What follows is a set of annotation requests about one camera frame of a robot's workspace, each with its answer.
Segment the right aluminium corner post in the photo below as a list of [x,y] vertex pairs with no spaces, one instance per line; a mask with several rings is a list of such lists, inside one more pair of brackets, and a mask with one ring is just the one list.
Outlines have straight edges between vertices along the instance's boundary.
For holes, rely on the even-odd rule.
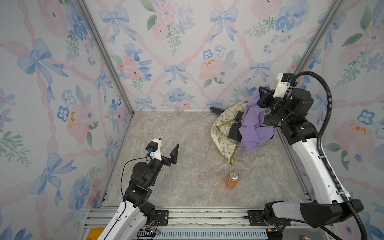
[[343,0],[335,0],[331,2],[331,5],[323,18],[323,22],[319,25],[317,31],[313,36],[312,41],[304,52],[301,61],[299,62],[297,68],[293,71],[295,75],[304,71],[307,62],[312,58],[312,55],[316,52],[318,48],[318,45],[326,36],[328,29],[331,27],[332,22],[337,17],[338,12],[340,11],[340,8],[343,6],[343,4]]

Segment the black mounting plate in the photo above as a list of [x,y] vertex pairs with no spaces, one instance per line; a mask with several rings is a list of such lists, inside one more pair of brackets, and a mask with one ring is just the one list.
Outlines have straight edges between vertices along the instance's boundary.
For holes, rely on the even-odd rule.
[[146,227],[166,227],[169,222],[168,210],[153,210],[147,216]]
[[270,210],[248,210],[244,219],[248,220],[252,227],[282,228],[291,225],[291,220],[277,218]]

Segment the aluminium corner post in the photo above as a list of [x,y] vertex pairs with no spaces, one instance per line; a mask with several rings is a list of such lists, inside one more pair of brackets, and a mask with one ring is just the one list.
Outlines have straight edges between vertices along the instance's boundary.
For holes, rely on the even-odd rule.
[[111,58],[110,58],[108,51],[107,51],[107,48],[106,48],[105,44],[103,43],[102,36],[100,35],[100,32],[99,32],[99,30],[95,24],[95,21],[92,17],[92,14],[91,14],[91,12],[90,12],[87,4],[86,4],[86,1],[74,0],[74,3],[76,5],[76,7],[79,8],[80,15],[83,18],[86,27],[90,31],[91,37],[93,38],[93,40],[95,42],[95,46],[96,46],[99,54],[101,55],[101,59],[102,59],[103,63],[105,64],[105,66],[108,70],[108,73],[110,74],[110,76],[112,78],[113,83],[115,84],[115,86],[118,89],[118,93],[120,94],[120,96],[122,98],[124,106],[128,109],[129,116],[132,118],[134,116],[134,111],[132,109],[131,104],[129,103],[127,94],[124,90],[124,86],[121,83],[115,68],[113,67]]
[[323,22],[319,25],[317,31],[313,36],[312,41],[304,52],[301,61],[299,62],[297,68],[293,71],[295,75],[304,71],[307,62],[312,58],[312,55],[316,52],[318,48],[318,45],[326,36],[328,29],[331,27],[332,22],[337,17],[338,12],[340,11],[340,8],[343,6],[343,4],[343,0],[335,0],[331,2],[331,5],[323,18]]

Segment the cream floral cloth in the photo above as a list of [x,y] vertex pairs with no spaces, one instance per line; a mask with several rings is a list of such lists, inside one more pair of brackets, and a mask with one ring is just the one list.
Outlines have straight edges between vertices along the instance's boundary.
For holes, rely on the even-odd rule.
[[230,129],[238,113],[244,112],[245,108],[246,104],[241,102],[227,108],[219,114],[211,128],[211,138],[213,142],[230,165],[233,164],[234,157],[241,142],[229,138]]

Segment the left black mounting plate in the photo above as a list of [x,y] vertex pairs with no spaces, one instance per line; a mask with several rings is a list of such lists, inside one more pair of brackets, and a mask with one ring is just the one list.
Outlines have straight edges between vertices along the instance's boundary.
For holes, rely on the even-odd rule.
[[166,227],[169,222],[168,210],[153,210],[147,216],[146,227]]

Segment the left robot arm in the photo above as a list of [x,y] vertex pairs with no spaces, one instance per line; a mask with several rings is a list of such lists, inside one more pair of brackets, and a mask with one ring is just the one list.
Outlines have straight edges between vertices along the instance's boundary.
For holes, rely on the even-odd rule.
[[149,202],[151,187],[163,166],[178,162],[180,147],[177,144],[170,157],[165,157],[161,154],[161,146],[161,139],[153,139],[146,146],[146,156],[137,159],[139,162],[132,169],[129,185],[122,191],[122,201],[99,240],[132,240],[145,226],[156,222],[155,205]]

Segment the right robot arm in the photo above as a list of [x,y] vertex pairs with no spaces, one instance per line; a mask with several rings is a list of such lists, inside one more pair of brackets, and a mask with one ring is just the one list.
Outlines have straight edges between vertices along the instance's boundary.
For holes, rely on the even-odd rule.
[[336,184],[330,164],[324,163],[324,154],[319,153],[316,127],[306,120],[314,100],[303,89],[293,89],[290,95],[276,95],[272,89],[261,87],[261,108],[270,110],[265,124],[279,128],[288,144],[299,156],[312,183],[315,200],[305,203],[270,202],[265,205],[265,221],[275,224],[284,219],[302,221],[313,228],[343,222],[360,213],[364,207],[360,200],[351,199],[341,184]]

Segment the dark grey cloth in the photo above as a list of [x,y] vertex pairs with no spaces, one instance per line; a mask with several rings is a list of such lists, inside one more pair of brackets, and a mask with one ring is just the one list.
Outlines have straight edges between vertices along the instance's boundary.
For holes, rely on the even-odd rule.
[[[217,115],[221,115],[224,112],[224,110],[219,109],[219,108],[214,108],[214,107],[210,107],[210,110]],[[236,117],[234,118],[234,120],[230,121],[230,123],[232,125],[231,125],[231,128],[229,130],[229,134],[228,134],[229,139],[232,139],[232,140],[235,140],[238,142],[240,142],[242,140],[242,134],[240,133],[240,127],[242,126],[241,121],[242,121],[242,117],[243,117],[244,113],[245,112],[238,112]]]

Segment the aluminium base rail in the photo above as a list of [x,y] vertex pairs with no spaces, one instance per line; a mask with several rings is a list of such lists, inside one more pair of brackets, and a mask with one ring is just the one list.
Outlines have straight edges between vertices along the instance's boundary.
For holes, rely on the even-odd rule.
[[[85,225],[80,231],[78,240],[86,240],[89,232],[97,227],[106,227],[112,219],[117,207],[91,209]],[[267,233],[268,226],[252,227],[244,219],[248,210],[260,208],[226,207],[158,207],[157,210],[168,210],[169,222],[166,227],[151,227],[139,231],[133,240],[279,240]],[[283,231],[282,240],[302,240],[308,235],[311,240],[335,240],[322,229],[314,229],[306,224],[291,222]]]

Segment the yellow round object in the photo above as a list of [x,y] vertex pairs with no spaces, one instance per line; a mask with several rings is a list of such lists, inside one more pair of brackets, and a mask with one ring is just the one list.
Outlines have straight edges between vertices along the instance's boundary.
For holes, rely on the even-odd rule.
[[97,240],[103,233],[104,229],[104,227],[97,227],[92,229],[87,236],[87,240]]

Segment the left aluminium corner post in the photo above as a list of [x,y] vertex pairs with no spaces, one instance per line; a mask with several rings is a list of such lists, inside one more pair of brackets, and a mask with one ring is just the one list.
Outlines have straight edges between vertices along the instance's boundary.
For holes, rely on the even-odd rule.
[[91,12],[90,12],[87,4],[86,4],[86,1],[74,0],[74,3],[76,5],[76,7],[79,8],[80,15],[83,18],[86,27],[90,31],[91,37],[93,38],[93,40],[95,42],[95,46],[96,46],[99,54],[101,55],[101,59],[102,59],[103,63],[105,64],[105,66],[108,70],[108,73],[110,74],[110,76],[112,78],[113,83],[115,84],[115,86],[118,89],[118,93],[120,94],[120,96],[122,98],[124,106],[128,109],[129,116],[132,118],[134,116],[134,111],[132,109],[131,104],[129,103],[127,94],[124,90],[124,86],[121,83],[115,68],[113,67],[111,58],[110,58],[108,51],[107,51],[107,48],[106,48],[105,44],[103,43],[102,36],[100,35],[100,32],[99,32],[99,30],[95,24],[95,21],[92,17],[92,14],[91,14]]

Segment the orange soda can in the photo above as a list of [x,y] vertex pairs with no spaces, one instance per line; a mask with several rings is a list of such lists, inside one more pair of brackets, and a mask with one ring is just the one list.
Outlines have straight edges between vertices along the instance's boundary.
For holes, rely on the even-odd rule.
[[231,171],[227,175],[227,178],[225,180],[225,186],[229,189],[233,189],[235,188],[239,180],[240,180],[240,175],[235,171]]

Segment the purple cloth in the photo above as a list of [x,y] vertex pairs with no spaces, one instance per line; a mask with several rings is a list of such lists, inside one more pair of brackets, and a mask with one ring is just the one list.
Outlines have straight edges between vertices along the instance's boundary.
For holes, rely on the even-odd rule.
[[255,151],[275,135],[275,129],[264,124],[266,108],[259,107],[260,99],[260,92],[256,91],[246,104],[239,128],[242,135],[239,150],[243,152]]

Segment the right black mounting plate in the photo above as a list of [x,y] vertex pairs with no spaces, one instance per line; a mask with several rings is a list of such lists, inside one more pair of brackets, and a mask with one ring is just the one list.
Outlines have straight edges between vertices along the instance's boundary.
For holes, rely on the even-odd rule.
[[291,220],[277,218],[270,210],[248,210],[244,219],[248,220],[252,227],[282,228],[291,225]]

